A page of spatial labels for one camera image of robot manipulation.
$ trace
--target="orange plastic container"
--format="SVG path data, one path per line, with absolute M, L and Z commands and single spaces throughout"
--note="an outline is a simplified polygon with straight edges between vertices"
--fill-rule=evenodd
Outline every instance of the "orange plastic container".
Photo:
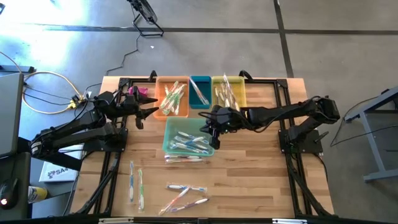
M 181 76 L 181 77 L 156 77 L 156 86 L 155 86 L 155 98 L 157 98 L 157 102 L 155 102 L 155 106 L 160 107 L 163 99 L 166 97 L 166 92 L 164 86 L 167 85 L 167 88 L 170 90 L 175 83 L 178 81 L 178 85 L 186 84 L 184 88 L 184 95 L 181 97 L 180 100 L 180 108 L 178 110 L 178 115 L 174 115 L 174 113 L 170 112 L 169 115 L 164 115 L 162 109 L 159 108 L 154 113 L 154 117 L 160 121 L 165 121 L 168 117 L 180 117 L 180 118 L 187 118 L 189 112 L 189 77 Z

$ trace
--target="concrete floor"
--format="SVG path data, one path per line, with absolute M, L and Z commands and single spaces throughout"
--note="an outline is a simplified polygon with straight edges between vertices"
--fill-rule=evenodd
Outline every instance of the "concrete floor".
M 80 91 L 100 82 L 107 69 L 119 66 L 123 55 L 135 49 L 136 32 L 45 31 L 43 27 L 21 25 L 30 22 L 131 27 L 133 16 L 124 0 L 3 2 L 7 8 L 0 16 L 1 51 L 21 65 L 64 74 Z M 149 2 L 164 27 L 278 28 L 272 0 Z M 286 29 L 398 29 L 395 12 L 398 2 L 394 0 L 279 2 Z M 35 12 L 35 16 L 25 16 L 30 12 Z M 294 77 L 305 79 L 308 96 L 330 95 L 341 114 L 357 102 L 398 83 L 398 35 L 287 34 L 286 39 Z M 169 32 L 162 39 L 140 38 L 138 48 L 139 52 L 126 57 L 123 69 L 109 75 L 148 75 L 151 70 L 159 75 L 221 75 L 224 72 L 237 75 L 245 69 L 254 77 L 287 77 L 279 34 Z M 0 58 L 0 63 L 8 62 Z M 74 94 L 64 81 L 47 75 L 33 77 L 29 83 L 36 89 L 63 96 Z M 29 102 L 43 110 L 60 109 L 32 99 Z M 20 136 L 30 139 L 39 130 L 67 122 L 72 117 L 71 111 L 47 116 L 23 106 Z M 377 170 L 369 144 L 366 138 L 357 138 L 329 148 L 338 125 L 320 127 L 331 132 L 323 140 L 323 146 L 336 214 L 398 222 L 398 178 L 365 184 L 362 176 Z M 360 133 L 363 133 L 362 125 L 353 122 L 344 125 L 338 139 Z M 35 204 L 34 216 L 60 215 L 66 198 L 63 195 Z M 53 209 L 49 213 L 41 207 Z

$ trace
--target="box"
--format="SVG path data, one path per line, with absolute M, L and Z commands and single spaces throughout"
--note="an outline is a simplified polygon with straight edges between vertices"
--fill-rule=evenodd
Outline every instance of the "box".
M 181 131 L 186 134 L 190 134 L 195 137 L 205 137 L 205 141 L 210 142 L 211 135 L 207 133 L 203 133 L 200 131 L 200 128 L 206 124 L 206 119 L 201 118 L 177 118 L 177 117 L 169 117 L 166 121 L 166 129 L 164 133 L 163 146 L 162 149 L 166 154 L 179 154 L 179 155 L 187 155 L 187 156 L 202 156 L 208 157 L 214 154 L 214 149 L 205 144 L 203 142 L 196 142 L 197 144 L 207 147 L 208 154 L 202 154 L 197 152 L 188 151 L 186 149 L 172 149 L 172 142 L 178 142 L 174 139 L 175 136 L 179 136 L 183 139 L 189 139 L 189 137 L 183 136 L 178 132 Z
M 232 87 L 232 91 L 235 95 L 235 99 L 238 102 L 239 107 L 247 107 L 246 104 L 246 90 L 244 88 L 244 78 L 243 77 L 227 77 L 229 84 Z M 213 77 L 212 81 L 212 95 L 213 95 L 213 106 L 217 104 L 215 88 L 219 92 L 222 91 L 221 83 L 224 82 L 224 77 Z M 225 107 L 225 104 L 220 99 L 218 100 L 218 104 L 222 107 Z
M 180 100 L 180 108 L 178 115 L 174 115 L 172 112 L 169 115 L 164 115 L 162 109 L 160 109 L 160 104 L 162 103 L 163 99 L 166 97 L 166 92 L 164 86 L 167 85 L 167 88 L 171 90 L 175 81 L 178 81 L 178 85 L 186 84 L 184 88 L 184 95 Z M 157 102 L 154 103 L 154 106 L 158 106 L 159 110 L 155 111 L 154 117 L 158 120 L 165 121 L 167 117 L 188 117 L 188 99 L 189 99 L 189 77 L 181 76 L 181 77 L 157 77 L 156 78 L 156 86 L 155 86 L 155 98 L 158 99 Z
M 192 83 L 189 83 L 189 105 L 192 109 L 209 109 L 211 106 L 211 77 L 191 76 L 203 96 L 209 101 L 209 105 L 204 105 L 197 95 Z

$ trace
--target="teal bin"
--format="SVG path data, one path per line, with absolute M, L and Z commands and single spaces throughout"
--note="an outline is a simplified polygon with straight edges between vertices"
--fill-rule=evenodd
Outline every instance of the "teal bin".
M 211 139 L 211 135 L 207 133 L 203 133 L 199 131 L 201 127 L 206 124 L 206 119 L 201 118 L 178 118 L 178 117 L 169 117 L 166 121 L 166 130 L 164 133 L 163 139 L 163 151 L 166 154 L 179 154 L 186 156 L 202 156 L 208 157 L 214 154 L 214 149 L 209 146 L 209 142 Z M 179 147 L 175 147 L 176 143 L 184 144 L 184 141 L 191 140 L 192 137 L 184 136 L 185 133 L 195 137 L 205 137 L 203 141 L 195 142 L 194 144 L 189 144 L 192 149 L 181 149 Z
M 205 96 L 205 98 L 209 101 L 209 105 L 204 105 L 195 89 L 192 86 L 192 83 L 189 82 L 189 105 L 192 109 L 209 109 L 211 106 L 211 77 L 209 76 L 191 76 L 190 77 L 195 84 L 198 86 L 199 90 Z

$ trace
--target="wooden table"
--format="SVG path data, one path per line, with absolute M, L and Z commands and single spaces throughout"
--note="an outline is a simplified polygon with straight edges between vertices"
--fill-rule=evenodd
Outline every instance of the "wooden table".
M 104 77 L 101 92 L 117 89 L 119 79 L 120 77 Z M 308 98 L 303 79 L 288 78 L 287 81 L 292 103 Z M 148 87 L 149 97 L 154 97 L 154 83 L 138 85 Z M 267 86 L 246 84 L 248 106 L 276 107 L 274 89 L 271 85 Z M 196 117 L 198 112 L 190 110 L 190 117 Z M 295 121 L 301 123 L 304 119 L 297 118 Z M 211 197 L 209 202 L 196 207 L 177 213 L 166 213 L 164 216 L 167 217 L 294 217 L 285 157 L 280 153 L 277 138 L 277 130 L 280 128 L 278 122 L 274 122 L 261 134 L 240 130 L 238 133 L 222 135 L 221 149 L 206 163 L 184 165 L 165 164 L 162 150 L 164 121 L 157 121 L 150 116 L 144 121 L 144 129 L 138 130 L 132 117 L 127 119 L 126 126 L 129 129 L 129 137 L 119 166 L 113 217 L 156 217 L 160 209 L 178 195 L 178 192 L 165 189 L 167 183 L 207 187 L 207 194 Z M 96 152 L 83 162 L 72 212 L 81 208 L 97 187 L 103 157 L 104 153 Z M 302 157 L 309 189 L 324 208 L 333 213 L 322 164 L 312 154 L 303 154 Z M 130 161 L 134 161 L 135 165 L 133 203 L 130 203 L 128 194 Z M 143 171 L 143 213 L 139 213 L 137 209 L 139 168 Z M 108 189 L 104 192 L 102 208 L 105 207 Z M 179 205 L 201 196 L 198 192 L 190 191 Z M 299 190 L 298 196 L 300 208 L 304 210 L 302 193 Z

